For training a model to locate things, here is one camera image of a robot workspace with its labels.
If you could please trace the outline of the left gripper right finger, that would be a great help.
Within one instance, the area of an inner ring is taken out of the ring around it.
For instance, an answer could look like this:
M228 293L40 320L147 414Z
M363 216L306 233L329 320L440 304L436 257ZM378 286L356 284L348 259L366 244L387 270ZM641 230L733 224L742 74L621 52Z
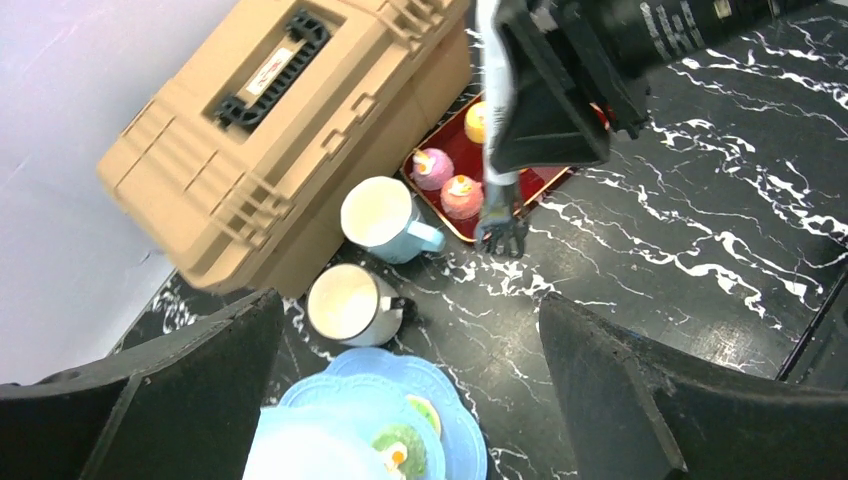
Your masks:
M847 395L747 375L559 294L540 338L584 479L843 479Z

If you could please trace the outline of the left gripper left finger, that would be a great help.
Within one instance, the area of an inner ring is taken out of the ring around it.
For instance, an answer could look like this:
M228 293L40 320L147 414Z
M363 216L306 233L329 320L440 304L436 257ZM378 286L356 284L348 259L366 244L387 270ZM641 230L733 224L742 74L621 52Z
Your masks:
M238 479L284 322L273 290L33 385L1 388L5 479Z

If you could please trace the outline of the pink round pastry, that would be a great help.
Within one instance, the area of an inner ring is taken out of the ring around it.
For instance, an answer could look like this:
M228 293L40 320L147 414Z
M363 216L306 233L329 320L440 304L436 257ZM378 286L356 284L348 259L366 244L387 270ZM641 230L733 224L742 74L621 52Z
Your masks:
M443 212L455 220L476 216L482 208L483 200L482 184L465 175L451 177L440 192Z

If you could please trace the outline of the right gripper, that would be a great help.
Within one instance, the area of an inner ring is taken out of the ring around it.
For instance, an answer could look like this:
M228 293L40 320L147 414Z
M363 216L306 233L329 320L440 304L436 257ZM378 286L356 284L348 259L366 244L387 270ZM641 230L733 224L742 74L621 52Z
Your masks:
M639 137L648 82L619 68L591 2L503 1L495 28L516 88L502 143L511 167L597 166L616 133Z

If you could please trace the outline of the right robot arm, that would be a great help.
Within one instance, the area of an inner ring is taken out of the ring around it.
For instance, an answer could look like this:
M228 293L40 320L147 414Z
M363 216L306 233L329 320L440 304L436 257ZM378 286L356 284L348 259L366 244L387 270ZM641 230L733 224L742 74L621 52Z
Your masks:
M499 1L482 19L488 167L605 163L650 119L647 74L805 8L802 1Z

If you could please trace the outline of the green kiwi tart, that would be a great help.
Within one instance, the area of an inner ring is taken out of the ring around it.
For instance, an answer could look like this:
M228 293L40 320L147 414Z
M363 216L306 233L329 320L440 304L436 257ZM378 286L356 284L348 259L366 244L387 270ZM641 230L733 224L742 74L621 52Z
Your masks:
M427 450L410 425L389 424L371 442L391 479L420 479L427 473Z

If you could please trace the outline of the green frosted donut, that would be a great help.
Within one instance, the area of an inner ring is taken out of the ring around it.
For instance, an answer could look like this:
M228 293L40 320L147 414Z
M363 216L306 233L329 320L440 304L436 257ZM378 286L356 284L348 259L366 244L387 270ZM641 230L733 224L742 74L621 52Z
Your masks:
M406 400L422 417L427 420L436 435L441 436L442 423L435 406L428 399L418 395L407 394Z

